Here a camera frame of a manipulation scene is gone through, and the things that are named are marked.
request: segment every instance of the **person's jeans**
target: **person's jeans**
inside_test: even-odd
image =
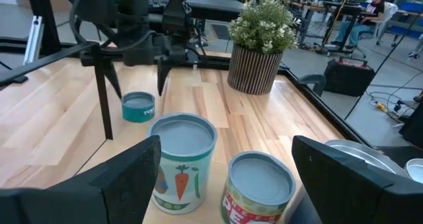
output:
[[[352,22],[347,21],[341,24],[341,28],[339,30],[338,36],[335,39],[337,42],[343,41],[346,34],[346,30],[349,27],[350,23]],[[355,22],[354,27],[352,28],[350,33],[350,46],[357,46],[358,37],[360,33],[370,31],[371,29],[372,29],[372,26],[362,25],[362,24],[359,24],[358,22]]]

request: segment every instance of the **carrot illustration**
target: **carrot illustration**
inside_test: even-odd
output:
[[[180,165],[176,169],[180,170],[180,173],[174,176],[174,180],[176,182],[176,193],[178,194],[178,199],[180,201],[180,199],[184,195],[188,180],[190,179],[190,176],[184,173],[184,170],[189,169],[189,167],[186,167],[185,165]]]

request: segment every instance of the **gray can lid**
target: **gray can lid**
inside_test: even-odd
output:
[[[146,92],[130,92],[122,98],[122,104],[127,108],[141,109],[154,105],[154,96]]]
[[[229,178],[244,197],[262,205],[285,204],[295,192],[289,168],[258,151],[235,156],[229,163]]]
[[[206,119],[189,113],[167,114],[147,131],[159,135],[162,152],[177,157],[193,157],[214,148],[217,132]]]

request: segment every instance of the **black shirt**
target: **black shirt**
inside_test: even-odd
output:
[[[369,3],[369,5],[365,8],[365,11],[373,14],[374,15],[373,17],[377,17],[379,15],[379,13],[385,12],[385,2]],[[370,20],[367,20],[363,23],[363,25],[373,26],[373,25],[375,25],[375,23],[371,22]]]

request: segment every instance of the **carrot label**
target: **carrot label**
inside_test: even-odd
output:
[[[194,211],[206,197],[212,154],[199,160],[160,161],[159,175],[151,196],[153,203],[170,214]]]
[[[176,184],[176,194],[178,195],[178,199],[182,198],[185,192],[185,188],[188,185],[188,181],[190,180],[190,176],[187,173],[184,173],[184,170],[189,169],[190,167],[187,167],[185,165],[179,165],[176,169],[180,171],[179,174],[176,174],[174,176],[174,181]]]

